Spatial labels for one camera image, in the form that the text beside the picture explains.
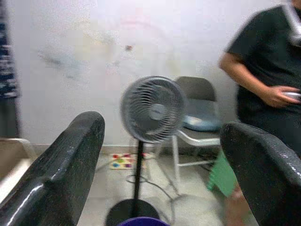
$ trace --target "person's hand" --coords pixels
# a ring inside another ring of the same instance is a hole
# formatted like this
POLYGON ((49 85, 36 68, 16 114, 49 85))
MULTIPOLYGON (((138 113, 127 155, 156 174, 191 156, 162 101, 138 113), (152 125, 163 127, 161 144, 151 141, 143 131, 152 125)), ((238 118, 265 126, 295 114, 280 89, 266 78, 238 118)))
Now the person's hand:
POLYGON ((300 101, 287 97, 283 92, 299 92, 297 88, 289 86, 272 86, 268 87, 261 95, 260 98, 269 106, 275 108, 283 108, 291 104, 301 104, 300 101))

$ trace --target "green step stool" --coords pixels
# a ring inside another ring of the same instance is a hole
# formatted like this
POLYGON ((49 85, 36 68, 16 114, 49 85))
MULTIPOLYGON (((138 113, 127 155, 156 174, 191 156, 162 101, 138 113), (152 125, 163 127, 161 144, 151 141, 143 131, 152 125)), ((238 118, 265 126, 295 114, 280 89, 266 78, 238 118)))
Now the green step stool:
POLYGON ((220 191, 229 196, 232 194, 237 183, 236 176, 229 165, 223 151, 220 151, 214 166, 209 175, 207 188, 212 191, 214 186, 217 186, 220 191))

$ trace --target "purple bucket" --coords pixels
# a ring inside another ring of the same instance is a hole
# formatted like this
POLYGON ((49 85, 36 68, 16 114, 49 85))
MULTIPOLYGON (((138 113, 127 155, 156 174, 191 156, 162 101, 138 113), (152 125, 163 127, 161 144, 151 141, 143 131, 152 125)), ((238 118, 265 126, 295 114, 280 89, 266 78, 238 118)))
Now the purple bucket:
POLYGON ((166 223, 164 223, 161 220, 157 220, 154 218, 147 218, 147 217, 141 217, 141 218, 131 218, 118 226, 170 226, 166 223))

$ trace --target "white wall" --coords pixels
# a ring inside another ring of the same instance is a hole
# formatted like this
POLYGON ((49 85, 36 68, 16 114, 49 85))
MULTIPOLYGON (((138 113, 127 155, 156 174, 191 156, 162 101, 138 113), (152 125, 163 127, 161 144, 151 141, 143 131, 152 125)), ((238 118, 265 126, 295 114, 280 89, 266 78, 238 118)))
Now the white wall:
POLYGON ((105 118, 105 144, 127 145, 119 99, 131 82, 148 75, 207 78, 224 121, 234 119, 235 84, 218 69, 218 59, 253 12, 276 3, 8 1, 23 137, 52 143, 77 114, 93 110, 105 118))

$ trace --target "electric fan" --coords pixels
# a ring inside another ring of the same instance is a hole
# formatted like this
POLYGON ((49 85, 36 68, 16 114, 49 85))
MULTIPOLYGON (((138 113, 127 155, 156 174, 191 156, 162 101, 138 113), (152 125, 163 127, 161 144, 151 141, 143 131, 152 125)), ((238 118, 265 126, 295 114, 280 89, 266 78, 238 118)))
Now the electric fan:
POLYGON ((159 219, 155 208, 139 200, 143 145, 169 139, 182 126, 185 108, 186 97, 180 87, 164 77, 146 77, 127 89, 121 101, 121 117, 126 130, 139 140, 134 197, 111 208, 106 226, 135 217, 159 219))

